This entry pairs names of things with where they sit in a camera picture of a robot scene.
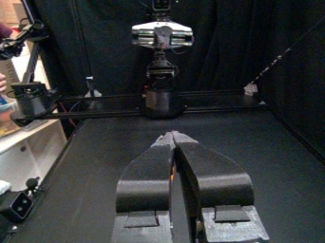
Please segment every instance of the black cable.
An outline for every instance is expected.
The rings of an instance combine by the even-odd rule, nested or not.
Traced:
[[[80,40],[80,50],[83,54],[83,66],[86,69],[86,74],[87,74],[87,89],[90,91],[90,96],[95,96],[95,87],[94,87],[94,81],[92,81],[92,72],[91,72],[91,66],[90,66],[90,61],[88,61],[88,53],[87,53],[87,44],[86,44],[86,34],[83,31],[83,26],[82,26],[82,18],[80,18],[80,13],[79,13],[79,7],[76,0],[71,0],[71,7],[72,7],[72,17],[74,17],[74,24],[76,27],[78,31],[78,37]]]

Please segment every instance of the black table surface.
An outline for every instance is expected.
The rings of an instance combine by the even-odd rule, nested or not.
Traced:
[[[87,120],[48,174],[11,243],[111,242],[115,187],[127,164],[177,130],[233,159],[253,179],[274,243],[325,242],[325,166],[269,111]]]

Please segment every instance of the white cabinet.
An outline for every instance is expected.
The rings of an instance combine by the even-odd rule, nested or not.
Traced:
[[[66,145],[60,121],[48,121],[30,132],[18,131],[0,139],[0,179],[12,190],[26,189],[26,180],[40,177],[54,165]]]

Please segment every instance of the cable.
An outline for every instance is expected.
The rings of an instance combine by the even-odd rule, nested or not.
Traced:
[[[273,60],[270,65],[266,66],[264,71],[260,73],[260,75],[256,77],[256,79],[250,82],[250,84],[256,84],[260,78],[264,76],[264,74],[272,69],[273,66],[281,61],[281,59],[285,57],[285,55],[292,51],[292,49],[298,45],[298,43],[308,37],[308,35],[317,29],[318,25],[325,20],[325,15],[320,18],[320,20],[316,22],[316,24],[309,28],[309,30],[300,36],[300,38],[296,40],[296,42],[290,45],[290,47],[284,51],[284,53],[277,56],[277,58]]]

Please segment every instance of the black backdrop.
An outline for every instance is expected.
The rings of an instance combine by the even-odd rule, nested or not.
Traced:
[[[35,1],[51,38],[43,44],[50,82],[66,94],[86,94],[87,61],[103,94],[139,93],[151,49],[131,44],[131,26],[150,21],[138,0]],[[324,0],[179,0],[173,20],[193,28],[186,54],[169,54],[181,69],[181,90],[244,88],[325,12]],[[261,78],[262,98],[302,135],[325,150],[324,24]]]

